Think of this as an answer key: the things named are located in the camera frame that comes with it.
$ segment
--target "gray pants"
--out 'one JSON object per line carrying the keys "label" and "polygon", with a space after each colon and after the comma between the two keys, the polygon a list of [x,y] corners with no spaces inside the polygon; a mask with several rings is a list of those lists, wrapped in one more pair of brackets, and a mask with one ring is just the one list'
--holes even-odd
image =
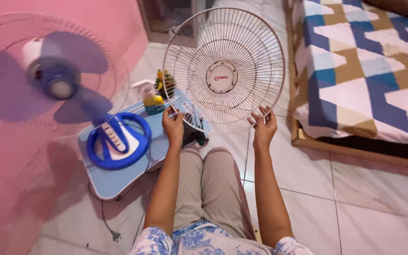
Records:
{"label": "gray pants", "polygon": [[178,190],[174,230],[207,220],[234,237],[256,240],[240,173],[226,148],[213,148],[204,160],[196,150],[182,150]]}

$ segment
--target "small plant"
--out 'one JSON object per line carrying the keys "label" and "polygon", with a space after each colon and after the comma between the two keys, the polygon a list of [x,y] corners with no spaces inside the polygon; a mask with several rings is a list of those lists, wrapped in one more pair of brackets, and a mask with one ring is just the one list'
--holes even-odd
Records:
{"label": "small plant", "polygon": [[161,97],[163,97],[163,99],[168,99],[166,96],[165,89],[167,90],[169,97],[170,98],[173,97],[174,96],[173,88],[175,87],[176,81],[174,80],[172,74],[168,73],[166,69],[164,70],[164,72],[165,72],[165,84],[163,84],[163,73],[160,69],[158,69],[154,88],[156,89],[156,91],[160,92],[160,95]]}

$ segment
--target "hand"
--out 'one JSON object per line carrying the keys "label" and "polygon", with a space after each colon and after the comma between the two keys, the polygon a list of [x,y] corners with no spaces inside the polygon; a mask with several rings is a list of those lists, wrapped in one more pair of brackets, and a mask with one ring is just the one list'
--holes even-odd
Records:
{"label": "hand", "polygon": [[170,148],[181,148],[182,140],[184,138],[184,124],[182,123],[184,114],[174,113],[173,107],[168,106],[163,111],[163,119],[161,120],[161,124],[170,142]]}
{"label": "hand", "polygon": [[270,149],[270,142],[272,141],[272,138],[275,135],[277,129],[276,117],[273,111],[270,111],[270,113],[265,117],[264,123],[263,115],[265,115],[267,111],[270,110],[270,107],[267,106],[266,108],[267,109],[259,106],[259,110],[262,114],[259,114],[258,116],[256,116],[256,114],[254,113],[251,113],[251,116],[256,121],[256,124],[254,124],[250,117],[247,118],[248,122],[250,122],[251,125],[254,125],[253,128],[255,129],[253,141],[253,148],[255,152],[262,150],[268,151]]}

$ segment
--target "wooden bed frame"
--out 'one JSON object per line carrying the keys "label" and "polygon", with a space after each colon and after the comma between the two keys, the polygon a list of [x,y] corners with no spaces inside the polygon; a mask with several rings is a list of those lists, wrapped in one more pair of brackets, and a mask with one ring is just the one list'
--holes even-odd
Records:
{"label": "wooden bed frame", "polygon": [[290,84],[289,84],[289,94],[290,94],[290,101],[289,101],[289,113],[291,114],[291,142],[292,145],[294,146],[303,146],[303,147],[309,147],[309,148],[314,148],[314,149],[320,149],[320,150],[326,150],[330,152],[335,152],[335,153],[343,153],[343,154],[348,154],[348,155],[353,155],[356,157],[363,157],[363,158],[368,158],[368,159],[374,159],[377,161],[382,161],[382,162],[388,162],[391,164],[395,165],[401,165],[401,166],[408,166],[408,159],[401,158],[401,157],[395,157],[395,156],[390,156],[386,154],[381,154],[381,153],[374,153],[374,152],[368,152],[364,150],[359,150],[359,149],[354,149],[354,148],[349,148],[349,147],[343,147],[327,142],[321,142],[319,140],[316,140],[310,136],[308,136],[303,128],[301,128],[300,123],[298,120],[296,120],[292,116],[292,109],[294,105],[294,98],[295,98],[295,93],[296,93],[296,77],[297,77],[297,71],[295,67],[295,57],[294,57],[294,49],[293,49],[293,41],[292,41],[292,9],[289,8],[288,6],[288,0],[283,1],[283,8],[286,14],[286,28],[287,28],[287,35],[288,35],[288,59],[289,63],[289,73],[288,75],[290,76]]}

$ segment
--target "power cord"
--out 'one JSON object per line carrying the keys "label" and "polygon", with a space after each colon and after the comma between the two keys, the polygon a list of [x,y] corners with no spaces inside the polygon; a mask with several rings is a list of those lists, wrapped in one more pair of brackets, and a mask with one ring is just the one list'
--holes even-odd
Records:
{"label": "power cord", "polygon": [[[149,156],[148,156],[148,161],[147,161],[147,167],[146,167],[146,169],[145,169],[144,172],[146,172],[146,171],[149,169],[149,165],[150,165],[150,147],[149,147],[149,149],[148,149],[148,153],[149,153]],[[99,200],[99,201],[102,203],[102,219],[103,219],[103,222],[105,223],[106,228],[110,231],[111,235],[113,236],[113,241],[115,241],[116,243],[119,242],[119,240],[122,239],[121,233],[118,233],[118,232],[113,231],[113,230],[110,228],[110,226],[108,226],[108,223],[107,223],[106,220],[105,220],[105,214],[103,213],[103,203],[117,202],[117,201],[121,200],[123,197],[125,197],[125,195],[127,195],[130,191],[132,191],[132,189],[136,186],[136,184],[139,182],[139,180],[140,180],[140,179],[138,179],[138,180],[133,184],[133,186],[132,186],[129,190],[127,190],[127,192],[125,192],[123,195],[117,195],[117,196],[114,198],[114,200],[107,200],[107,201],[105,201],[105,200],[103,200],[103,199],[99,199],[99,198],[97,197],[97,195],[95,195],[95,194],[91,191],[91,186],[90,186],[91,181],[88,182],[88,192],[89,192],[89,194],[91,194],[91,196],[92,196],[93,198]]]}

